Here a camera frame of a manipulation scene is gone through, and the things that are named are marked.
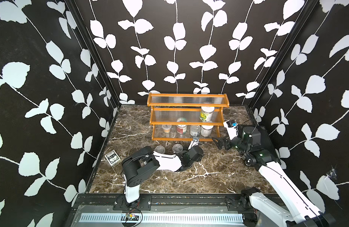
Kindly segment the clear seed jar orange contents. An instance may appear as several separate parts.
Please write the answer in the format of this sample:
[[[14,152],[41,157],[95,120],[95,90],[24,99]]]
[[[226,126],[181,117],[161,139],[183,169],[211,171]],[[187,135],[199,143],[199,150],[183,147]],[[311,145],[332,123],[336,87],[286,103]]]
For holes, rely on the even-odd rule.
[[[175,154],[179,154],[179,153],[181,153],[183,151],[183,146],[181,144],[179,144],[179,143],[174,144],[173,147],[172,147],[172,151]]]

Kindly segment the large white jar green label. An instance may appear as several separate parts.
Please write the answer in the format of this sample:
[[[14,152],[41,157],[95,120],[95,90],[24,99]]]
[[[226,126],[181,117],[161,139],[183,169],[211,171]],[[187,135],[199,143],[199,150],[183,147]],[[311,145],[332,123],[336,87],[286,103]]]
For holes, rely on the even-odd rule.
[[[210,122],[214,111],[215,107],[201,107],[200,120],[203,122]]]

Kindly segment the clear seed jar dark contents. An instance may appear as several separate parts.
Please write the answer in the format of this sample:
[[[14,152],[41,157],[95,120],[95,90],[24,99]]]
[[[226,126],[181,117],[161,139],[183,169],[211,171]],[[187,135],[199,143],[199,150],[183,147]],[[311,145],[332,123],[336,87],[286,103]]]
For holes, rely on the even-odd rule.
[[[166,149],[164,146],[159,145],[155,147],[154,152],[157,152],[159,154],[165,154]]]

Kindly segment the small seed jar orange label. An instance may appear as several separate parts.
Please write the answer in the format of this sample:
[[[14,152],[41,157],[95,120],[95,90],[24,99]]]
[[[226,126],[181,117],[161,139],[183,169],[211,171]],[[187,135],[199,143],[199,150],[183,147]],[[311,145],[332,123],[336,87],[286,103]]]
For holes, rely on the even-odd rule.
[[[171,125],[162,125],[162,129],[164,131],[164,133],[169,134],[171,132]]]

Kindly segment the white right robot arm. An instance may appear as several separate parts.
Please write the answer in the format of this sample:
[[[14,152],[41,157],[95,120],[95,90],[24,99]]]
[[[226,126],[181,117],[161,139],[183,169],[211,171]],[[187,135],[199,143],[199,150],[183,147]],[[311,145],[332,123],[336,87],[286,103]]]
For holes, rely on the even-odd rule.
[[[329,227],[336,222],[314,205],[281,168],[280,158],[267,130],[262,126],[243,126],[233,120],[223,123],[227,136],[214,137],[218,149],[236,149],[244,164],[255,168],[273,187],[285,204],[282,208],[259,190],[242,191],[242,199],[278,227]]]

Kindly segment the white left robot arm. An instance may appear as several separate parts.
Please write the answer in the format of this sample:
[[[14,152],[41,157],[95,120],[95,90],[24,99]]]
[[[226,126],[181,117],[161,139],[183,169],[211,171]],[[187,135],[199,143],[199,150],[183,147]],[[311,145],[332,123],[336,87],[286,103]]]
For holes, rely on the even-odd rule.
[[[121,165],[126,203],[138,201],[140,185],[155,171],[183,172],[191,168],[193,163],[200,162],[203,155],[204,151],[198,145],[173,155],[161,154],[146,146],[125,158]]]

